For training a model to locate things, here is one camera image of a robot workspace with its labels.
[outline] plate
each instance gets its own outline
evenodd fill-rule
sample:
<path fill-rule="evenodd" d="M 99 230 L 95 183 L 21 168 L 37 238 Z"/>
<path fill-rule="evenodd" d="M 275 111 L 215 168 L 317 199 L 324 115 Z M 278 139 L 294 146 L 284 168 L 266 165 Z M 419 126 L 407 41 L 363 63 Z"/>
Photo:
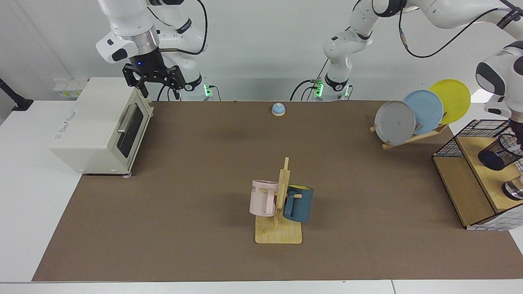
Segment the plate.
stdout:
<path fill-rule="evenodd" d="M 416 125 L 421 124 L 415 131 L 415 135 L 422 135 L 432 132 L 436 129 L 443 118 L 443 104 L 438 98 L 438 95 L 428 90 L 414 91 L 403 99 L 403 103 L 407 104 L 414 116 L 416 117 Z"/>
<path fill-rule="evenodd" d="M 390 145 L 405 143 L 416 127 L 416 117 L 410 107 L 401 101 L 389 101 L 383 104 L 374 120 L 376 134 Z"/>
<path fill-rule="evenodd" d="M 443 80 L 429 88 L 438 95 L 446 113 L 441 120 L 444 125 L 453 123 L 462 118 L 470 107 L 470 91 L 458 80 Z"/>

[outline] yellow plate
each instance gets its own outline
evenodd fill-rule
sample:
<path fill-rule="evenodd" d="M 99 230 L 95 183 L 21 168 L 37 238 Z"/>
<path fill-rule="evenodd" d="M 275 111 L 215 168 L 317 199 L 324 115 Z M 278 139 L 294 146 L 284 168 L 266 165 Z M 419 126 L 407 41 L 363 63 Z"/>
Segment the yellow plate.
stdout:
<path fill-rule="evenodd" d="M 443 103 L 443 111 L 446 115 L 441 123 L 446 125 L 462 118 L 470 107 L 470 91 L 458 80 L 443 80 L 432 85 L 429 89 L 438 95 Z"/>

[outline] brown mat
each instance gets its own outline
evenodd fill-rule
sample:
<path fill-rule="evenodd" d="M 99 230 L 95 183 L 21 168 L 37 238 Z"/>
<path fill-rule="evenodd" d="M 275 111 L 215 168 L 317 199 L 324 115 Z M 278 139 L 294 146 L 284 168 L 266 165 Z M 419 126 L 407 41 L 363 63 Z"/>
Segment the brown mat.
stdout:
<path fill-rule="evenodd" d="M 461 228 L 431 160 L 450 131 L 383 151 L 382 103 L 156 103 L 133 177 L 82 177 L 33 280 L 523 278 L 508 232 Z M 315 189 L 303 244 L 258 245 L 251 181 L 285 156 Z"/>

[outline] white toaster oven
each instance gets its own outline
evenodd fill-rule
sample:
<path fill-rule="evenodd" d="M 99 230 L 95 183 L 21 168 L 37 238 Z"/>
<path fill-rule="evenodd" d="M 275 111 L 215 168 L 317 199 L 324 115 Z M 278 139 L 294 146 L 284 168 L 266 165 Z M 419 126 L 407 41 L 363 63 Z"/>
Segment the white toaster oven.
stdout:
<path fill-rule="evenodd" d="M 119 77 L 91 78 L 49 150 L 77 173 L 129 174 L 153 107 Z"/>

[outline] black wire basket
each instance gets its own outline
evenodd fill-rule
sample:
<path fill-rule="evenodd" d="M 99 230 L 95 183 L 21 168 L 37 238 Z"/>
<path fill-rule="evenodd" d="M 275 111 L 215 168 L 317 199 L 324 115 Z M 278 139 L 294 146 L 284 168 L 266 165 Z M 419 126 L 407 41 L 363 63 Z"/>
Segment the black wire basket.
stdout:
<path fill-rule="evenodd" d="M 484 166 L 501 171 L 523 158 L 523 151 L 517 141 L 517 137 L 512 134 L 502 134 L 477 156 Z"/>

